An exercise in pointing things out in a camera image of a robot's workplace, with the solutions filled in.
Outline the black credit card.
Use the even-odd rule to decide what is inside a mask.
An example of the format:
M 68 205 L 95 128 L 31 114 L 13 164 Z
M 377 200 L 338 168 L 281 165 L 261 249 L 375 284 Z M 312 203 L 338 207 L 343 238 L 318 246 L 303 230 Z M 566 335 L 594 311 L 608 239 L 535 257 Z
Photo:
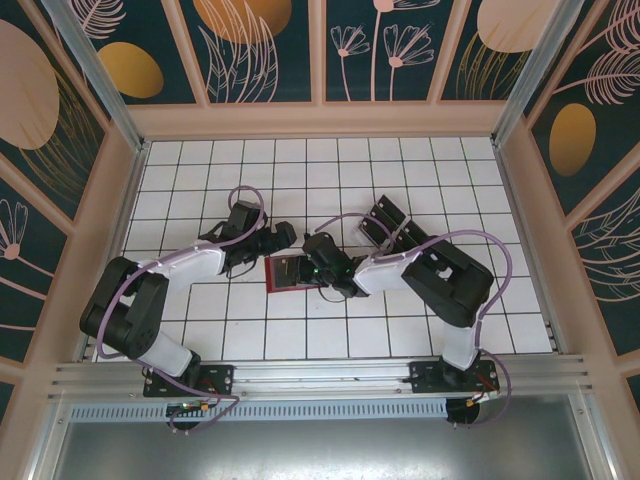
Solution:
M 383 231 L 386 239 L 388 240 L 388 246 L 390 248 L 393 248 L 393 245 L 394 245 L 393 232 L 381 220 L 379 220 L 377 217 L 373 216 L 372 214 L 365 214 L 364 218 L 367 221 L 375 224 L 380 230 Z
M 298 257 L 282 256 L 271 260 L 272 286 L 276 290 L 293 288 L 298 281 Z
M 431 236 L 414 221 L 409 221 L 404 229 L 406 236 L 410 238 L 416 246 L 424 244 L 431 238 Z
M 407 218 L 407 215 L 386 195 L 380 197 L 377 206 L 396 225 L 401 225 Z

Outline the red leather card holder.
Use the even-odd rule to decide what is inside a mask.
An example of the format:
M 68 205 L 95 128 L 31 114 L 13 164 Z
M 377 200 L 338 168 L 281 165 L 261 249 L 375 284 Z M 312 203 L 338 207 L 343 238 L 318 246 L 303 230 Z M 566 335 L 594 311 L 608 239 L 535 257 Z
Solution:
M 300 286 L 295 286 L 293 288 L 287 288 L 287 289 L 280 289 L 280 290 L 276 290 L 273 286 L 272 286 L 272 268 L 271 268 L 271 260 L 274 257 L 282 257 L 282 256 L 270 256 L 267 257 L 265 260 L 265 277 L 266 277 L 266 288 L 267 288 L 267 292 L 269 294 L 272 293 L 281 293 L 281 292 L 287 292 L 287 291 L 298 291 L 298 290 L 307 290 L 307 289 L 312 289 L 312 288 L 317 288 L 317 287 L 300 287 Z

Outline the grey metal sheet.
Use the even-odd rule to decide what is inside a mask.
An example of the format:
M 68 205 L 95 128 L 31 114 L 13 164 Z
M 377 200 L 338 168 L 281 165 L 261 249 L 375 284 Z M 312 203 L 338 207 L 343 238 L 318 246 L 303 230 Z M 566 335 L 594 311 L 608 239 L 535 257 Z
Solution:
M 611 480 L 553 411 L 457 429 L 436 419 L 73 424 L 37 480 Z

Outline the aluminium frame beam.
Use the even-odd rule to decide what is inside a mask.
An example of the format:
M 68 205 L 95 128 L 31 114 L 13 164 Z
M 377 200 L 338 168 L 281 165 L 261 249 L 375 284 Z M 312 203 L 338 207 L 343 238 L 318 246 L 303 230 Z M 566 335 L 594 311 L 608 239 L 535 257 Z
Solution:
M 514 395 L 589 391 L 593 382 L 579 355 L 500 355 Z M 407 397 L 408 359 L 239 361 L 232 393 L 243 400 Z M 50 401 L 124 402 L 143 399 L 142 368 L 130 362 L 67 363 L 55 368 Z

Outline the aluminium table edge rail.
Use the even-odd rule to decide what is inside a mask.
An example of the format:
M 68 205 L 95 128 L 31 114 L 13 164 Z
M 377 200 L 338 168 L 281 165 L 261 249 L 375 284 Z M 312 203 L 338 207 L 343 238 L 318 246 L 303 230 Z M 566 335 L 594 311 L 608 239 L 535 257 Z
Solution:
M 567 344 L 559 324 L 559 318 L 552 301 L 550 290 L 545 282 L 546 278 L 540 257 L 535 249 L 532 230 L 526 218 L 526 212 L 517 191 L 516 182 L 510 172 L 507 157 L 502 152 L 502 149 L 494 147 L 493 150 L 501 178 L 504 182 L 504 188 L 511 206 L 512 216 L 518 231 L 536 297 L 541 308 L 541 314 L 549 333 L 550 343 L 555 353 L 565 355 L 567 353 Z
M 99 264 L 96 279 L 99 280 L 109 261 L 122 252 L 125 237 L 128 232 L 129 222 L 141 179 L 144 175 L 145 164 L 149 154 L 149 143 L 144 141 L 139 150 L 132 156 L 130 169 L 126 177 L 122 199 L 116 211 L 113 227 L 111 229 L 109 243 L 103 258 Z

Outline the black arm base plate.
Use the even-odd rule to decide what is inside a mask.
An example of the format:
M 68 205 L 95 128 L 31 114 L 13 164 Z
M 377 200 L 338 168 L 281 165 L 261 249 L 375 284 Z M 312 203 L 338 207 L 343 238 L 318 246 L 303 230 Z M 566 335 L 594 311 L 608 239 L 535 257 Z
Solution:
M 157 372 L 145 371 L 142 394 L 145 398 L 194 397 L 193 393 L 169 382 Z M 230 395 L 234 380 L 232 365 L 212 364 L 188 367 L 180 377 L 173 380 L 181 385 L 207 394 Z
M 469 369 L 460 370 L 442 359 L 409 364 L 409 383 L 413 393 L 480 393 L 500 389 L 496 364 L 477 359 Z

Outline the aluminium corner post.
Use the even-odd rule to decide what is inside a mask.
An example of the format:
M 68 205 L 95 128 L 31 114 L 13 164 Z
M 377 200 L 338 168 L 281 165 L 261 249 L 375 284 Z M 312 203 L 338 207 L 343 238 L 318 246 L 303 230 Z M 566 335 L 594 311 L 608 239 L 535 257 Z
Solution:
M 52 22 L 59 29 L 80 66 L 87 74 L 102 104 L 106 107 L 115 125 L 127 144 L 135 153 L 140 153 L 144 138 L 129 114 L 122 96 L 104 68 L 89 38 L 82 31 L 71 7 L 66 0 L 42 0 Z
M 553 10 L 491 133 L 491 143 L 496 150 L 501 149 L 508 140 L 524 108 L 575 24 L 584 1 L 560 0 Z

